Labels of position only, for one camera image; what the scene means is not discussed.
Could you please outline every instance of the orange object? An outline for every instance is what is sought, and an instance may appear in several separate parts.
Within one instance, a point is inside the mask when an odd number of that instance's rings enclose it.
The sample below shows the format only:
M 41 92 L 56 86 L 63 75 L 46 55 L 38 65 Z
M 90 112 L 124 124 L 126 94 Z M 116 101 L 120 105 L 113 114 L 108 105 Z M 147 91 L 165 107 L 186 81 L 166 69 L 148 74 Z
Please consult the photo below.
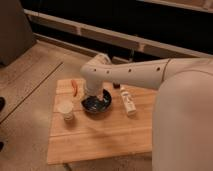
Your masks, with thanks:
M 71 84 L 74 89 L 73 97 L 76 97 L 78 94 L 78 84 L 75 80 L 71 80 Z

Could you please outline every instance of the black bowl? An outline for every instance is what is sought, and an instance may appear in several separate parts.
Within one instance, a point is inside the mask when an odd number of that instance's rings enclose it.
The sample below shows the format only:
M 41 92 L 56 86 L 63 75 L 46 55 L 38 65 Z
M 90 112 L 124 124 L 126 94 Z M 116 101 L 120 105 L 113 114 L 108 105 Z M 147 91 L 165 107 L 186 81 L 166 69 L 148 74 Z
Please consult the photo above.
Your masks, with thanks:
M 112 97 L 110 93 L 103 89 L 103 98 L 102 100 L 98 99 L 96 96 L 89 96 L 84 99 L 81 104 L 84 110 L 91 114 L 98 114 L 105 112 L 110 106 Z

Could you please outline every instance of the white bottle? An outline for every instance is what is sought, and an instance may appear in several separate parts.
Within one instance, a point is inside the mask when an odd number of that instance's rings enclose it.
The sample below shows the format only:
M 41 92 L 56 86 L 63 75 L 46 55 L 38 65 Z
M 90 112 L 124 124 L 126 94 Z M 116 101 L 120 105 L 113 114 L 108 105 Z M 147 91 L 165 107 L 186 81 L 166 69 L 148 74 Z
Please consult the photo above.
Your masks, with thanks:
M 121 87 L 121 97 L 127 112 L 127 116 L 134 115 L 136 113 L 136 107 L 134 102 L 132 101 L 132 97 L 128 91 L 124 87 Z

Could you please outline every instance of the small bottle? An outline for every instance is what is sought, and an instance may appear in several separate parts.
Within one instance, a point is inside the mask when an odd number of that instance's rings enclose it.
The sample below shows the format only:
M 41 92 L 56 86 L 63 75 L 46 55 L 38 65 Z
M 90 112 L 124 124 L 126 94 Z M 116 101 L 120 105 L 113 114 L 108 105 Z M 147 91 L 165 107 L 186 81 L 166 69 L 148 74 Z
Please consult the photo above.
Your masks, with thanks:
M 74 105 L 72 102 L 65 100 L 65 101 L 61 101 L 57 105 L 57 110 L 58 112 L 62 114 L 65 121 L 70 121 L 70 120 L 73 120 L 74 118 L 73 107 Z
M 122 86 L 121 89 L 121 97 L 127 112 L 127 116 L 134 115 L 136 113 L 136 107 L 134 102 L 132 101 L 132 97 L 128 91 Z

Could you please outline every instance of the black panel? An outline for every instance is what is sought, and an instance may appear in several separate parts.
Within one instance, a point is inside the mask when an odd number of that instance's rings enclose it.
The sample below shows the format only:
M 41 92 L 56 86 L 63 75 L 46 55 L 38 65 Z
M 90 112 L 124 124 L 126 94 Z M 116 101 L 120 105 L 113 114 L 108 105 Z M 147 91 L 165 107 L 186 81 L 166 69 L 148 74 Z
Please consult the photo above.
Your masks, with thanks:
M 35 1 L 22 0 L 29 8 L 35 8 Z M 136 0 L 41 2 L 39 10 L 46 14 L 213 54 L 210 13 Z
M 110 29 L 112 3 L 112 0 L 43 0 L 40 11 Z
M 25 9 L 39 11 L 39 6 L 42 0 L 20 0 L 22 7 Z
M 125 59 L 133 58 L 134 61 L 146 61 L 146 60 L 156 60 L 158 57 L 154 57 L 147 54 L 142 53 L 134 53 L 132 56 L 132 52 L 129 49 L 113 46 L 107 43 L 102 43 L 96 40 L 87 39 L 84 37 L 79 37 L 76 35 L 71 35 L 69 33 L 65 33 L 62 31 L 50 29 L 44 26 L 40 26 L 37 24 L 31 23 L 32 29 L 36 33 L 40 33 L 43 35 L 47 35 L 49 37 L 53 37 L 59 40 L 63 40 L 69 43 L 73 43 L 75 45 L 83 46 L 89 49 L 93 49 L 96 51 L 100 51 L 103 53 L 107 53 L 110 57 L 119 56 Z

